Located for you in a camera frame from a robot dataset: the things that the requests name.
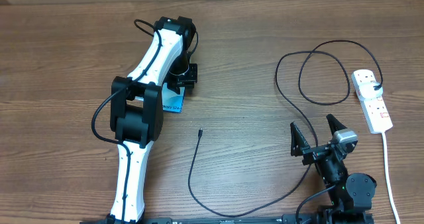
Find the wooden table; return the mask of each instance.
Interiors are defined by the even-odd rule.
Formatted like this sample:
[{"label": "wooden table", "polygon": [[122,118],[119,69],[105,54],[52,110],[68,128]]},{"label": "wooden table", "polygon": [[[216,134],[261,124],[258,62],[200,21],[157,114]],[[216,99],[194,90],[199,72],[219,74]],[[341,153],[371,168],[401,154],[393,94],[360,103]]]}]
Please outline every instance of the wooden table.
[{"label": "wooden table", "polygon": [[[277,61],[288,52],[321,42],[363,43],[381,63],[384,99],[394,128],[387,132],[390,178],[403,223],[424,222],[424,0],[254,0],[110,3],[0,7],[0,223],[78,223],[103,218],[115,198],[117,148],[97,140],[90,120],[109,95],[115,76],[126,76],[144,56],[151,38],[132,24],[161,16],[193,19],[199,46],[199,82],[183,113],[165,114],[150,153],[144,189],[147,217],[216,217],[191,198],[187,175],[194,167],[197,197],[222,213],[240,213],[292,189],[305,171],[290,156],[296,121],[310,144],[305,121],[274,85]],[[371,58],[352,44],[329,44],[349,75],[371,69]],[[297,89],[305,55],[280,68],[284,92],[311,119],[320,144],[334,114],[359,136],[345,161],[349,172],[378,182],[372,213],[393,223],[384,179],[380,135],[371,135],[353,90],[339,105],[307,102]],[[341,69],[316,55],[305,68],[302,88],[318,101],[346,93]],[[109,130],[109,107],[97,122]],[[323,189],[315,170],[284,201],[250,216],[293,213],[300,201]],[[327,197],[302,212],[328,204]]]}]

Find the power strip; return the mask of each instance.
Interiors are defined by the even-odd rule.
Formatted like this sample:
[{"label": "power strip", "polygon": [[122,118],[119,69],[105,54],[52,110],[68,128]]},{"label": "power strip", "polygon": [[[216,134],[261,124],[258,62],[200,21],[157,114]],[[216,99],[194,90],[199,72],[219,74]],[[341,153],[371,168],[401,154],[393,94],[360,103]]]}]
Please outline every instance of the power strip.
[{"label": "power strip", "polygon": [[382,97],[383,88],[380,88],[381,92],[376,92],[375,94],[367,92],[374,91],[373,87],[378,85],[372,71],[357,70],[353,72],[352,82],[356,94],[359,97],[370,132],[372,134],[380,134],[392,128],[393,123]]},{"label": "power strip", "polygon": [[393,127],[389,112],[383,101],[383,88],[375,90],[374,87],[379,85],[376,82],[374,73],[370,70],[357,70],[352,74],[352,82],[358,95],[360,105],[365,115],[366,123],[372,134],[382,134],[383,150],[384,150],[384,174],[386,175],[387,189],[389,193],[390,205],[397,224],[400,223],[398,211],[392,195],[392,186],[389,177],[388,149],[385,132]]}]

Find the robotic arm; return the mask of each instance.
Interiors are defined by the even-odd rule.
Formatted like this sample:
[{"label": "robotic arm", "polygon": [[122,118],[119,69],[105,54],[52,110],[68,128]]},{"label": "robotic arm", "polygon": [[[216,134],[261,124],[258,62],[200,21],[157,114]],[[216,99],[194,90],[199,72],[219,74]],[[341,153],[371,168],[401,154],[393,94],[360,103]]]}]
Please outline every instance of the robotic arm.
[{"label": "robotic arm", "polygon": [[308,145],[297,125],[291,123],[291,155],[302,156],[303,165],[315,165],[328,189],[332,205],[321,206],[314,214],[299,215],[304,201],[295,215],[283,215],[282,220],[284,224],[299,223],[299,220],[311,224],[374,223],[372,214],[365,211],[372,207],[377,182],[367,174],[349,175],[343,163],[347,154],[355,149],[358,136],[332,114],[327,115],[327,120],[333,138],[327,144],[315,148]]},{"label": "robotic arm", "polygon": [[[189,63],[187,51],[196,33],[191,19],[162,17],[154,28],[152,44],[137,68],[112,83],[111,93],[116,94],[111,99],[110,127],[119,141],[119,173],[111,213],[98,223],[122,223],[122,217],[125,223],[141,223],[147,158],[162,130],[162,94],[180,94],[182,87],[193,88],[197,82],[197,64]],[[145,69],[145,75],[133,82]],[[143,101],[143,107],[127,104],[134,99]]]}]

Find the white robotic arm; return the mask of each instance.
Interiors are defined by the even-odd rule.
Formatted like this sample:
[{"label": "white robotic arm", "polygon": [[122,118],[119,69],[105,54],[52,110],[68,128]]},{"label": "white robotic arm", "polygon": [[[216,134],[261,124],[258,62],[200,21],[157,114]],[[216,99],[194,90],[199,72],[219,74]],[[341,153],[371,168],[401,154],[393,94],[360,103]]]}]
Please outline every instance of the white robotic arm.
[{"label": "white robotic arm", "polygon": [[[196,33],[191,19],[162,17],[154,28],[152,44],[137,68],[112,83],[111,130],[119,141],[119,173],[115,201],[105,223],[121,223],[122,217],[125,223],[142,221],[147,158],[162,129],[162,93],[179,94],[180,88],[193,88],[197,82],[197,64],[189,63],[187,53]],[[133,82],[145,69],[145,75]],[[126,100],[134,99],[143,101],[143,107],[127,104]]]}]

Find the black cable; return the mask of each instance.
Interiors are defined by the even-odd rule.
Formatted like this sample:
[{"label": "black cable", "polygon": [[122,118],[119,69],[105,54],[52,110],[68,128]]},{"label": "black cable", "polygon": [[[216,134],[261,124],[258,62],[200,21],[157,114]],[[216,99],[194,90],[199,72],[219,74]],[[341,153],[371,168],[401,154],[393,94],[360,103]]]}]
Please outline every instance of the black cable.
[{"label": "black cable", "polygon": [[190,191],[190,195],[192,196],[192,198],[194,199],[194,201],[196,201],[196,202],[197,202],[197,203],[198,203],[201,207],[203,207],[203,208],[204,208],[204,209],[206,209],[207,211],[210,211],[211,213],[214,213],[214,214],[219,215],[219,216],[221,216],[221,217],[242,217],[242,216],[247,215],[247,214],[250,214],[250,213],[252,213],[252,212],[254,212],[254,211],[258,211],[259,209],[262,209],[262,208],[265,208],[265,207],[269,207],[269,206],[271,206],[272,204],[275,204],[275,203],[277,203],[277,202],[279,202],[279,201],[283,200],[284,198],[286,198],[286,197],[288,197],[290,194],[292,194],[294,191],[296,191],[296,189],[300,186],[300,184],[302,183],[302,181],[305,179],[306,174],[307,174],[307,172],[309,171],[309,169],[310,169],[310,167],[311,167],[311,165],[309,165],[309,167],[307,168],[306,172],[303,174],[302,178],[301,178],[301,179],[300,179],[300,181],[297,183],[297,185],[296,185],[296,186],[295,186],[295,187],[294,187],[291,191],[289,191],[288,193],[286,193],[284,196],[282,196],[282,197],[280,197],[280,198],[278,198],[278,199],[276,199],[276,200],[274,200],[274,201],[271,201],[270,203],[267,203],[267,204],[265,204],[265,205],[262,205],[262,206],[260,206],[260,207],[255,208],[255,209],[252,209],[252,210],[250,210],[250,211],[247,211],[247,212],[245,212],[245,213],[241,213],[241,214],[238,214],[238,215],[226,215],[226,214],[222,214],[222,213],[219,213],[219,212],[217,212],[217,211],[213,211],[212,209],[208,208],[208,207],[207,207],[207,206],[205,206],[203,203],[201,203],[201,202],[200,202],[200,201],[199,201],[199,200],[198,200],[198,199],[194,196],[194,194],[193,194],[193,192],[192,192],[192,190],[191,190],[191,185],[190,185],[191,172],[193,171],[193,166],[194,166],[194,162],[195,162],[196,155],[197,155],[197,149],[199,148],[200,138],[201,138],[202,134],[203,134],[203,129],[200,129],[200,130],[199,130],[199,134],[198,134],[199,139],[197,140],[196,150],[194,151],[193,160],[191,161],[190,172],[189,172],[189,174],[188,174],[188,190]]},{"label": "black cable", "polygon": [[118,144],[121,145],[122,147],[125,148],[125,151],[127,152],[127,157],[128,157],[128,161],[127,161],[127,173],[125,174],[125,182],[124,182],[124,192],[123,192],[123,205],[122,205],[122,217],[121,217],[121,223],[125,222],[125,205],[126,205],[126,200],[127,200],[127,184],[128,184],[128,178],[129,178],[129,173],[130,173],[130,164],[131,164],[131,153],[130,150],[128,149],[128,147],[126,145],[124,145],[122,142],[118,141],[118,140],[113,140],[113,139],[108,139],[105,137],[102,137],[101,135],[99,135],[99,133],[96,131],[95,129],[95,121],[97,116],[99,115],[100,111],[104,108],[104,106],[106,106],[106,104],[108,102],[110,102],[110,100],[112,100],[112,98],[114,98],[119,92],[123,91],[124,89],[128,88],[130,85],[135,84],[136,82],[138,82],[144,75],[146,75],[147,71],[149,70],[149,68],[152,66],[153,62],[155,61],[156,57],[159,54],[160,48],[162,47],[162,37],[160,36],[160,33],[158,32],[158,30],[156,28],[154,28],[153,25],[151,25],[150,23],[146,22],[146,21],[142,21],[140,19],[136,19],[134,20],[134,24],[137,28],[139,28],[140,30],[142,30],[143,32],[145,32],[146,34],[149,34],[150,36],[153,36],[153,34],[149,33],[148,31],[144,30],[143,28],[139,27],[137,25],[137,23],[144,23],[145,25],[148,25],[150,28],[153,28],[153,31],[156,32],[156,34],[158,35],[158,49],[156,50],[156,52],[154,53],[151,61],[148,63],[147,67],[141,72],[141,74],[139,75],[139,77],[137,77],[136,79],[134,79],[132,82],[130,82],[129,84],[127,84],[125,87],[121,88],[120,90],[116,91],[114,94],[110,95],[104,102],[102,102],[102,104],[97,108],[97,110],[95,111],[93,118],[91,119],[91,131],[93,131],[93,134],[100,140],[103,140],[105,142],[110,142],[113,144]]},{"label": "black cable", "polygon": [[134,20],[134,25],[140,29],[141,31],[145,32],[146,34],[149,34],[150,36],[153,36],[153,34],[151,34],[150,32],[148,32],[147,30],[145,30],[144,28],[140,27],[137,23],[144,23],[145,25],[148,25],[150,28],[153,28],[153,26],[151,26],[150,23],[146,22],[146,21],[142,21],[141,19],[136,19]]},{"label": "black cable", "polygon": [[125,174],[125,182],[124,182],[124,192],[122,196],[122,217],[121,217],[121,223],[123,224],[125,222],[125,205],[127,204],[127,185],[128,185],[128,177],[130,176],[130,164],[131,164],[131,154],[130,149],[124,145],[119,143],[122,147],[125,148],[125,151],[127,152],[127,172]]},{"label": "black cable", "polygon": [[300,209],[303,207],[303,205],[305,205],[305,203],[307,203],[307,202],[311,201],[312,199],[314,199],[314,198],[318,197],[318,196],[319,196],[319,195],[321,195],[321,194],[324,194],[324,193],[326,193],[326,192],[328,192],[328,191],[332,190],[332,189],[333,189],[333,188],[335,188],[335,187],[336,187],[336,185],[333,185],[333,186],[331,186],[330,188],[326,188],[326,189],[324,189],[324,190],[322,190],[322,191],[320,191],[320,192],[317,192],[316,194],[313,194],[312,196],[308,197],[308,198],[307,198],[307,199],[305,199],[303,202],[301,202],[301,203],[299,204],[299,207],[297,207],[297,210],[296,210],[296,223],[297,223],[297,224],[300,224],[300,220],[299,220],[299,212],[300,212]]},{"label": "black cable", "polygon": [[377,66],[378,72],[380,73],[380,79],[381,79],[380,85],[376,85],[376,86],[374,87],[374,89],[375,89],[375,90],[378,90],[378,89],[380,89],[380,88],[383,86],[383,74],[382,74],[382,70],[380,69],[380,65],[378,65],[377,59],[374,57],[374,55],[371,53],[371,51],[369,51],[369,49],[367,49],[364,45],[360,44],[359,42],[355,42],[355,41],[351,41],[351,40],[342,40],[342,39],[340,39],[340,40],[330,40],[330,41],[323,42],[323,43],[319,44],[318,46],[316,46],[316,47],[315,47],[315,48],[314,48],[314,49],[313,49],[313,50],[309,53],[309,55],[307,56],[307,58],[306,58],[306,59],[305,59],[305,61],[303,62],[302,67],[300,68],[298,86],[299,86],[300,94],[302,94],[302,96],[303,96],[306,100],[308,100],[308,101],[310,101],[310,102],[312,102],[312,103],[314,103],[314,104],[317,104],[317,105],[322,105],[322,104],[320,104],[320,103],[315,103],[314,101],[312,101],[312,100],[310,100],[308,97],[306,97],[306,95],[305,95],[305,94],[303,94],[302,90],[300,89],[300,77],[301,77],[301,75],[302,75],[303,67],[305,66],[306,62],[310,59],[310,57],[312,56],[312,53],[314,53],[314,52],[316,51],[316,49],[317,49],[317,48],[319,48],[320,46],[322,46],[322,45],[324,45],[324,44],[329,44],[329,43],[332,43],[332,42],[348,42],[348,43],[356,44],[356,45],[358,45],[359,47],[363,48],[363,49],[364,49],[364,50],[365,50],[365,51],[366,51],[366,52],[367,52],[367,53],[371,56],[371,58],[373,59],[373,61],[376,63],[376,66]]},{"label": "black cable", "polygon": [[[318,48],[318,47],[320,47],[320,46],[322,46],[322,45],[324,45],[324,44],[328,44],[328,43],[332,43],[332,42],[349,42],[349,43],[353,43],[353,44],[356,44],[356,45],[358,45],[358,46],[360,46],[361,48],[363,48],[363,49],[365,49],[365,51],[367,51],[367,53],[371,56],[371,58],[373,59],[373,61],[376,63],[376,65],[377,65],[377,69],[378,69],[378,71],[379,71],[379,73],[380,73],[380,77],[381,77],[381,83],[380,83],[380,85],[377,85],[376,87],[375,87],[375,89],[379,89],[381,86],[382,86],[382,84],[383,84],[383,75],[382,75],[382,72],[381,72],[381,69],[380,69],[380,66],[379,66],[379,64],[378,64],[378,62],[377,62],[377,60],[375,59],[375,57],[374,57],[374,55],[371,53],[371,51],[369,51],[365,46],[363,46],[363,45],[361,45],[360,43],[358,43],[358,42],[354,42],[354,41],[350,41],[350,40],[331,40],[331,41],[328,41],[328,42],[323,42],[323,43],[321,43],[320,45],[318,45],[318,46],[316,46],[312,51],[300,51],[300,52],[292,52],[292,53],[289,53],[289,54],[286,54],[286,55],[284,55],[284,56],[282,56],[281,57],[281,59],[280,59],[280,61],[278,61],[278,64],[277,64],[277,67],[276,67],[276,73],[275,73],[275,83],[276,83],[276,86],[277,86],[277,88],[278,88],[278,91],[280,92],[280,94],[283,96],[283,98],[291,105],[291,106],[293,106],[301,115],[302,115],[302,117],[306,120],[306,122],[307,122],[307,124],[309,125],[309,128],[311,129],[311,132],[312,132],[312,135],[313,135],[313,138],[315,139],[315,146],[318,146],[318,137],[317,137],[317,133],[315,132],[315,129],[313,128],[313,126],[312,126],[312,124],[311,124],[311,122],[309,121],[309,119],[306,117],[306,115],[302,112],[302,110],[301,109],[299,109],[299,107],[297,107],[292,101],[290,101],[285,95],[284,95],[284,93],[281,91],[281,89],[280,89],[280,86],[278,85],[278,68],[280,67],[280,64],[281,64],[281,62],[282,62],[282,60],[285,58],[285,57],[288,57],[288,56],[291,56],[291,55],[296,55],[296,54],[306,54],[306,53],[308,53],[309,55],[308,55],[308,57],[305,59],[305,61],[303,62],[303,64],[302,64],[302,67],[301,67],[301,70],[300,70],[300,73],[299,73],[299,81],[298,81],[298,83],[297,83],[297,85],[298,85],[298,87],[299,87],[299,91],[300,91],[300,94],[302,94],[302,96],[306,99],[306,100],[308,100],[309,102],[312,102],[312,103],[314,103],[314,104],[317,104],[317,105],[336,105],[336,104],[339,104],[339,103],[342,103],[342,102],[344,102],[348,97],[349,97],[349,95],[350,95],[350,83],[349,83],[349,77],[348,77],[348,75],[347,75],[347,72],[346,72],[346,70],[345,70],[345,67],[342,65],[342,63],[340,62],[340,60],[338,59],[338,58],[336,58],[335,56],[333,56],[332,54],[329,54],[328,52],[322,52],[322,51],[316,51],[316,49]],[[312,100],[312,99],[310,99],[310,98],[308,98],[303,92],[302,92],[302,90],[301,90],[301,75],[302,75],[302,71],[303,71],[303,68],[304,68],[304,66],[305,66],[305,64],[306,64],[306,62],[308,61],[308,59],[310,59],[310,57],[311,57],[311,55],[312,54],[314,54],[314,53],[317,53],[317,54],[324,54],[324,55],[327,55],[327,56],[330,56],[330,57],[332,57],[332,58],[334,58],[336,61],[337,61],[337,63],[339,64],[339,66],[342,68],[342,71],[343,71],[343,73],[344,73],[344,76],[345,76],[345,78],[346,78],[346,82],[347,82],[347,93],[346,93],[346,96],[343,98],[343,99],[341,99],[340,101],[336,101],[336,102],[330,102],[330,103],[323,103],[323,102],[317,102],[317,101],[314,101],[314,100]],[[197,149],[199,148],[199,143],[200,143],[200,138],[201,138],[201,136],[202,136],[202,133],[203,133],[203,131],[202,130],[199,130],[199,140],[197,141],[197,145],[196,145],[196,149],[195,149],[195,152],[194,152],[194,155],[193,155],[193,160],[191,161],[191,167],[190,167],[190,171],[189,171],[189,176],[188,176],[188,189],[189,189],[189,192],[190,192],[190,195],[192,196],[192,198],[201,206],[201,207],[203,207],[203,208],[205,208],[207,211],[210,211],[211,213],[214,213],[214,214],[216,214],[216,215],[219,215],[219,216],[221,216],[221,217],[241,217],[241,216],[244,216],[244,215],[247,215],[247,214],[250,214],[250,213],[252,213],[252,212],[254,212],[254,211],[258,211],[259,209],[262,209],[262,208],[265,208],[265,207],[268,207],[268,206],[270,206],[270,205],[272,205],[272,204],[275,204],[275,203],[277,203],[277,202],[279,202],[279,201],[281,201],[281,200],[283,200],[284,198],[286,198],[286,197],[288,197],[290,194],[292,194],[294,191],[296,191],[296,189],[300,186],[300,184],[302,183],[302,181],[305,179],[305,177],[306,177],[306,174],[308,173],[308,171],[309,171],[309,169],[311,168],[311,165],[309,165],[308,167],[307,167],[307,169],[306,169],[306,171],[305,171],[305,173],[303,174],[303,176],[302,176],[302,178],[300,179],[300,181],[297,183],[297,185],[291,190],[291,191],[289,191],[287,194],[285,194],[284,196],[282,196],[282,197],[280,197],[280,198],[278,198],[278,199],[276,199],[276,200],[274,200],[274,201],[272,201],[272,202],[270,202],[270,203],[267,203],[267,204],[265,204],[265,205],[262,205],[262,206],[260,206],[260,207],[257,207],[257,208],[255,208],[255,209],[252,209],[252,210],[250,210],[250,211],[247,211],[247,212],[245,212],[245,213],[241,213],[241,214],[238,214],[238,215],[225,215],[225,214],[222,214],[222,213],[219,213],[219,212],[216,212],[216,211],[213,211],[212,209],[210,209],[210,208],[208,208],[207,206],[205,206],[204,204],[202,204],[195,196],[194,196],[194,194],[193,194],[193,192],[192,192],[192,190],[191,190],[191,185],[190,185],[190,180],[191,180],[191,173],[192,173],[192,170],[193,170],[193,165],[194,165],[194,162],[195,162],[195,158],[196,158],[196,155],[197,155]]]},{"label": "black cable", "polygon": [[194,45],[194,48],[193,48],[193,50],[191,51],[191,52],[188,52],[188,54],[187,54],[187,59],[188,59],[188,62],[190,63],[190,58],[191,58],[191,55],[193,55],[193,53],[196,51],[196,48],[197,48],[197,43],[199,42],[199,34],[197,33],[197,31],[196,31],[196,44]]}]

